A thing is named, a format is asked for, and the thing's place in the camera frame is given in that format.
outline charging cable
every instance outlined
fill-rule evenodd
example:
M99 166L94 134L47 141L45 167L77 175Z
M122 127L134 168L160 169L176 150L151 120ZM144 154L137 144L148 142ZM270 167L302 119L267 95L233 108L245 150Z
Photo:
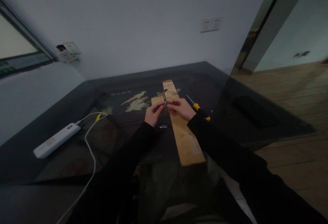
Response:
M61 218L58 220L57 224L60 224L60 222L64 219L64 217L66 216L66 214L67 214L68 212L70 212L70 211L74 208L74 206L77 204L77 202L80 200L80 198L81 198L81 197L83 196L83 194L85 193L86 189L88 188L90 182L92 181L92 179L93 179L93 177L94 177L94 175L95 175L95 173L96 173L96 158L95 158L95 156L94 156L93 153L92 153L91 147L90 147L90 145L89 145L88 140L86 139L86 137L88 136L88 133L90 132L91 128L92 128L92 127L93 127L98 121L100 121L101 119L107 117L108 114L103 113L103 112L90 113L90 114L87 115L85 118L79 120L79 121L76 122L75 124L76 124L76 125L79 125L84 119L86 119L88 116L93 115L93 114L99 114L99 115L100 115L100 114L104 114L104 115L105 115L105 116L103 116L102 118L99 118L100 116L98 116L98 117L97 117L97 120L92 124L92 126L89 128L88 132L86 132L86 134L85 134L85 136L84 136L84 140L85 140L85 142L86 142L86 145L88 146L89 151L90 151L90 153L91 153L91 156L92 156L92 158L93 158L93 173L92 173L92 176L91 176L90 180L89 180L88 183L85 185L85 187L84 187L83 191L81 192L81 194L80 194L80 195L78 196L78 198L74 201L74 203L73 203L73 204L72 204L72 205L66 210L66 212L61 216Z

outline white power bank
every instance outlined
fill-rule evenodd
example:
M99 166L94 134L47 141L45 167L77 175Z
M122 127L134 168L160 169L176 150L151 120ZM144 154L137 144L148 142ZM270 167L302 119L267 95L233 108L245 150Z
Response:
M67 125L65 128L60 130L54 136L43 142L41 145L33 150L34 155L37 158L46 158L59 146L61 146L66 140L72 137L81 129L80 126L75 123Z

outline black object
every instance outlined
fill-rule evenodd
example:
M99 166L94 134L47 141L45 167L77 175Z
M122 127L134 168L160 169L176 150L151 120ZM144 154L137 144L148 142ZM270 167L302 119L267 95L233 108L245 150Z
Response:
M235 97L233 103L260 127L271 127L280 123L272 113L268 112L249 96Z
M206 111L204 111L202 108L199 108L197 111L198 114L200 114L202 117L207 118L209 115L207 114Z

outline wooden floor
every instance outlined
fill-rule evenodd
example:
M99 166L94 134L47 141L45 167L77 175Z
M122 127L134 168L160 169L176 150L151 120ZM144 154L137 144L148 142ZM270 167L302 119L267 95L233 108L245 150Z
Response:
M328 64L231 75L323 132L273 143L256 154L328 219Z

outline window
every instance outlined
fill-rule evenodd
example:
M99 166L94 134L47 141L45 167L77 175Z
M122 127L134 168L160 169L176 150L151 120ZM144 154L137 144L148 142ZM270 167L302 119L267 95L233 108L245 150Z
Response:
M56 61L0 1L0 78Z

